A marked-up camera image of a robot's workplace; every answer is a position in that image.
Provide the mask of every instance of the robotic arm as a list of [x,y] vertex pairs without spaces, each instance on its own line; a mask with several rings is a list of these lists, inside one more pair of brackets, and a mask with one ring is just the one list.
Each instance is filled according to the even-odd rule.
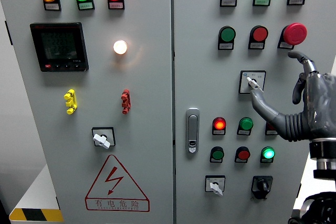
[[[317,161],[314,178],[336,180],[336,77],[329,73],[319,74],[314,62],[300,52],[292,51],[288,56],[303,65],[304,72],[292,96],[294,104],[300,103],[303,96],[303,111],[291,115],[278,112],[265,101],[259,85],[247,77],[253,108],[285,140],[310,141],[310,157]],[[288,223],[336,223],[336,193],[308,197],[300,216],[289,219]]]

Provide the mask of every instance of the yellow black hazard stripe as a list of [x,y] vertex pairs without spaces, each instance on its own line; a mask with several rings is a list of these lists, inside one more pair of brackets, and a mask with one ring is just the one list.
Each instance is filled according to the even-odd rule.
[[59,209],[15,208],[9,215],[10,220],[57,221],[64,222]]

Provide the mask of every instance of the digital power meter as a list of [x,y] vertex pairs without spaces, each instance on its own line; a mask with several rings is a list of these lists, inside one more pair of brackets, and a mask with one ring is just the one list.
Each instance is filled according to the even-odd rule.
[[89,69],[80,22],[33,23],[30,29],[42,72]]

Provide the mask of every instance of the gray metal panel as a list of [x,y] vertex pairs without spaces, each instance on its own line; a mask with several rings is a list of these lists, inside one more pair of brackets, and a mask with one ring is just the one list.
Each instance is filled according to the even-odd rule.
[[[219,7],[219,0],[174,0],[175,102],[176,102],[176,208],[177,223],[287,223],[305,166],[308,142],[288,143],[265,136],[265,121],[253,110],[250,96],[238,94],[241,70],[266,70],[265,98],[283,113],[302,111],[291,103],[292,90],[303,67],[277,49],[282,29],[301,22],[307,39],[295,50],[316,61],[320,72],[331,71],[336,53],[335,0],[306,0],[303,6],[287,6],[287,0],[271,0],[269,7],[253,7],[253,0],[238,0],[237,7]],[[266,26],[264,50],[248,50],[250,30]],[[236,30],[235,49],[218,51],[223,26]],[[185,150],[185,111],[200,110],[199,149]],[[212,136],[212,121],[226,119],[226,135]],[[236,134],[238,122],[249,116],[251,136]],[[221,146],[222,164],[211,164],[212,147]],[[247,164],[234,163],[238,147],[247,146]],[[274,163],[260,164],[265,146],[276,151]],[[204,191],[205,175],[225,175],[222,198]],[[274,178],[267,200],[251,200],[255,175]]]
[[[87,11],[78,11],[75,0],[60,1],[62,12],[44,11],[42,0],[2,4],[65,222],[172,223],[171,0],[125,0],[125,11],[108,10],[107,0],[94,0],[96,9]],[[82,22],[88,72],[41,72],[29,29],[35,22]],[[119,39],[129,45],[122,57],[113,52]],[[70,88],[78,99],[73,115],[63,99]],[[93,126],[113,126],[116,146],[94,147]],[[86,209],[85,196],[110,154],[147,195],[149,212]],[[122,181],[116,190],[129,194]]]

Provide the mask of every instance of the red terminal connector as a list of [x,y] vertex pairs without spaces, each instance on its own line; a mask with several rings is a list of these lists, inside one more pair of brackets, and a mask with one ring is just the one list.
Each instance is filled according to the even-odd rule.
[[121,95],[121,106],[124,108],[122,110],[122,113],[126,115],[131,110],[131,97],[130,97],[130,91],[128,89],[124,89]]

